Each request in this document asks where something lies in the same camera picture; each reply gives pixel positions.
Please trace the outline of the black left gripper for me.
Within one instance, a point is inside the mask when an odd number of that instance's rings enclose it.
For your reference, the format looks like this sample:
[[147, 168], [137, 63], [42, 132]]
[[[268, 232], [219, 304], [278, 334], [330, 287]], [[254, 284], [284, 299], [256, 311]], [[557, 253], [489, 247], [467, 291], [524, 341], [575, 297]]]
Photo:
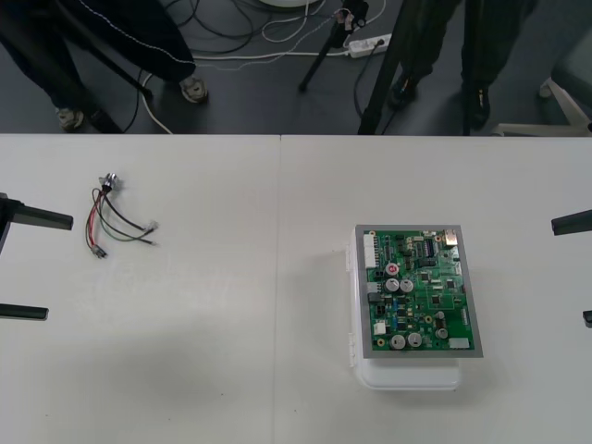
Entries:
[[[5, 193], [2, 193], [0, 197], [0, 252], [3, 250], [12, 221], [20, 225], [41, 228], [62, 230], [72, 230], [73, 228], [72, 216], [23, 206], [22, 202], [10, 199]], [[48, 309], [43, 307], [1, 303], [0, 317], [17, 320], [46, 320], [48, 317]]]

